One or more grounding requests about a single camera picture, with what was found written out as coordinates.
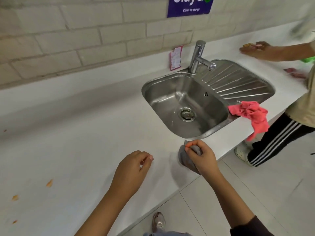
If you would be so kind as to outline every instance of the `purple sign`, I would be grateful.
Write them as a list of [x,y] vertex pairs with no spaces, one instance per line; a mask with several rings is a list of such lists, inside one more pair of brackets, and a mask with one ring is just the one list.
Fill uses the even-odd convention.
[[167,17],[209,14],[213,0],[169,0]]

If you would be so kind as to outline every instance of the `gray cloth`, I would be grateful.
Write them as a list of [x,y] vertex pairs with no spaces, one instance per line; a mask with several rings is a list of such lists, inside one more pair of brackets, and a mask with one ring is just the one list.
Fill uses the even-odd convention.
[[[197,170],[197,167],[195,164],[192,162],[192,160],[189,158],[185,151],[185,145],[187,144],[187,140],[184,141],[184,144],[180,146],[179,151],[178,151],[178,160],[179,162],[187,167],[188,169],[192,170],[193,172],[197,173],[200,175],[199,171]],[[202,151],[200,147],[198,146],[191,146],[190,147],[197,155],[201,156]]]

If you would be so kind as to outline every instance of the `white countertop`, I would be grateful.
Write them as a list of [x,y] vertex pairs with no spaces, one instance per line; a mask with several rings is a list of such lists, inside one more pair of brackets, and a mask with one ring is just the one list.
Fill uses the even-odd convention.
[[[256,34],[268,36],[274,29],[263,31]],[[235,47],[208,48],[204,56],[232,60],[269,81],[276,93],[261,106],[269,111],[270,120],[307,90],[282,70],[299,68],[300,62],[268,63],[241,55],[238,42],[253,38],[260,40],[253,34],[220,40],[222,46],[234,43]],[[192,48],[183,51],[183,60],[189,59]],[[141,60],[147,64],[143,75],[135,67],[138,59],[0,91],[5,99],[0,103],[0,129],[7,130],[0,133],[0,231],[4,235],[75,234],[108,190],[118,163],[135,150],[151,153],[154,161],[109,235],[120,233],[197,178],[177,162],[184,139],[168,130],[141,95],[144,83],[169,73],[165,66],[161,68],[167,64],[161,56],[166,55],[154,57],[156,67],[149,65],[153,57],[146,58],[146,63]],[[106,73],[111,79],[95,73]],[[238,118],[204,141],[220,158],[252,132],[250,121]],[[51,179],[53,186],[47,188]],[[14,195],[20,199],[12,202]]]

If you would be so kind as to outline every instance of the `drain strainer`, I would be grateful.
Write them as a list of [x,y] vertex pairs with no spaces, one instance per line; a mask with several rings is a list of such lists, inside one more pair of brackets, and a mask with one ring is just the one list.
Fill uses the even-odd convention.
[[185,122],[191,122],[194,121],[196,118],[196,115],[193,111],[191,111],[188,108],[184,108],[179,112],[179,116],[181,119]]

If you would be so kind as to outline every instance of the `pink cloth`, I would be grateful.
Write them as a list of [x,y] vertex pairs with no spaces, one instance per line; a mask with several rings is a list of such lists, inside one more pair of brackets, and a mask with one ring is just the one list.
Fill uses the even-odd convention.
[[247,141],[251,141],[258,133],[268,131],[269,124],[266,119],[268,111],[260,107],[258,102],[242,101],[241,104],[231,105],[228,108],[232,115],[242,116],[251,120],[254,133],[247,138]]

